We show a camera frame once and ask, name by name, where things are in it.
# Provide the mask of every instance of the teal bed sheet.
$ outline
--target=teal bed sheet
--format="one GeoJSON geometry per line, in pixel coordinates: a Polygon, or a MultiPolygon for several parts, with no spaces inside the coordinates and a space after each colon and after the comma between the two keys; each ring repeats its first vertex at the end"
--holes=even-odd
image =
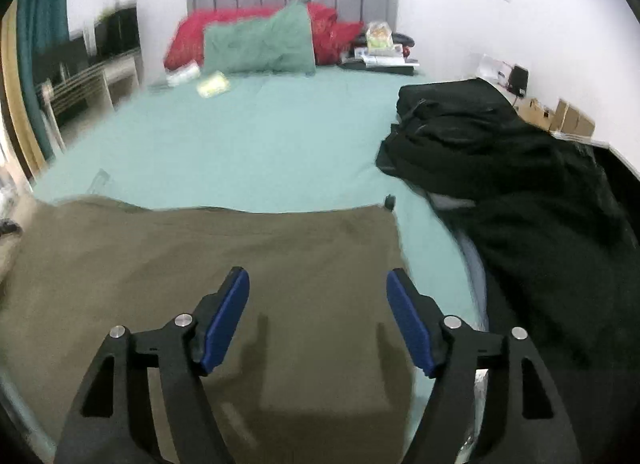
{"type": "MultiPolygon", "coordinates": [[[[322,68],[314,76],[231,78],[201,98],[196,82],[145,91],[83,136],[37,181],[36,197],[101,195],[159,209],[220,206],[284,213],[344,209],[396,196],[401,248],[418,290],[446,314],[479,324],[464,259],[424,197],[375,165],[396,120],[398,89],[424,78],[322,68]]],[[[415,374],[407,427],[433,382],[415,374]]]]}

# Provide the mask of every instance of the metal screw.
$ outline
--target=metal screw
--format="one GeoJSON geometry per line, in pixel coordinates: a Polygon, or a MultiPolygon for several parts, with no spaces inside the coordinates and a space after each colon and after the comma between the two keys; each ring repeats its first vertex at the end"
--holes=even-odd
{"type": "Polygon", "coordinates": [[[178,316],[175,317],[174,323],[178,327],[186,327],[190,325],[192,321],[193,317],[191,314],[178,314],[178,316]]]}
{"type": "Polygon", "coordinates": [[[462,320],[458,316],[447,316],[444,319],[444,325],[450,329],[459,329],[462,325],[462,320]]]}
{"type": "Polygon", "coordinates": [[[514,327],[511,329],[511,335],[516,339],[527,339],[529,333],[527,333],[527,331],[522,327],[514,327]]]}
{"type": "Polygon", "coordinates": [[[112,338],[119,338],[125,333],[125,329],[122,325],[116,325],[115,327],[111,327],[109,331],[109,336],[112,338]]]}

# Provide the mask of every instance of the paper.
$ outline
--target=paper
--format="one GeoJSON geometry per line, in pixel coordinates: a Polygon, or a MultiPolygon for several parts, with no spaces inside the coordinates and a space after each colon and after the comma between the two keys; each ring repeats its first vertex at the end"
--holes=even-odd
{"type": "Polygon", "coordinates": [[[221,72],[209,76],[206,80],[198,83],[198,94],[203,98],[211,98],[216,94],[222,94],[229,90],[229,80],[221,72]]]}
{"type": "Polygon", "coordinates": [[[511,69],[513,69],[513,67],[509,64],[500,60],[494,60],[490,56],[483,54],[480,59],[480,64],[476,69],[476,76],[489,83],[497,83],[500,86],[506,87],[511,75],[511,69]]]}
{"type": "Polygon", "coordinates": [[[406,61],[404,56],[401,58],[395,58],[392,56],[362,56],[364,63],[367,67],[405,67],[413,66],[419,67],[420,64],[416,61],[406,61]]]}
{"type": "Polygon", "coordinates": [[[180,67],[180,69],[175,70],[174,72],[168,73],[166,75],[166,83],[169,87],[175,87],[181,85],[182,83],[187,83],[191,80],[194,80],[199,75],[200,67],[194,61],[184,67],[180,67]]]}

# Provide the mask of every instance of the small box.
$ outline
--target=small box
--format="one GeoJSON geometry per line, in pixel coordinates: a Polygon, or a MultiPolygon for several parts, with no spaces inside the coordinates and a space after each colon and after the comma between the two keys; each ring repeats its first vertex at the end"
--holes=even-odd
{"type": "Polygon", "coordinates": [[[591,137],[595,128],[596,125],[590,117],[561,99],[549,130],[591,137]]]}
{"type": "Polygon", "coordinates": [[[527,123],[542,130],[549,130],[554,118],[553,112],[540,105],[535,98],[525,98],[515,105],[516,112],[527,123]]]}

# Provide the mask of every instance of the black jacket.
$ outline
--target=black jacket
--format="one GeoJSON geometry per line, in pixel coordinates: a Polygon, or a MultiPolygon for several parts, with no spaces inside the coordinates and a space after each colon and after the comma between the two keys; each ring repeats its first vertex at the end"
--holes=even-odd
{"type": "Polygon", "coordinates": [[[483,80],[405,86],[378,166],[428,193],[476,245],[492,332],[527,329],[585,462],[622,462],[640,427],[640,251],[590,146],[521,120],[483,80]]]}

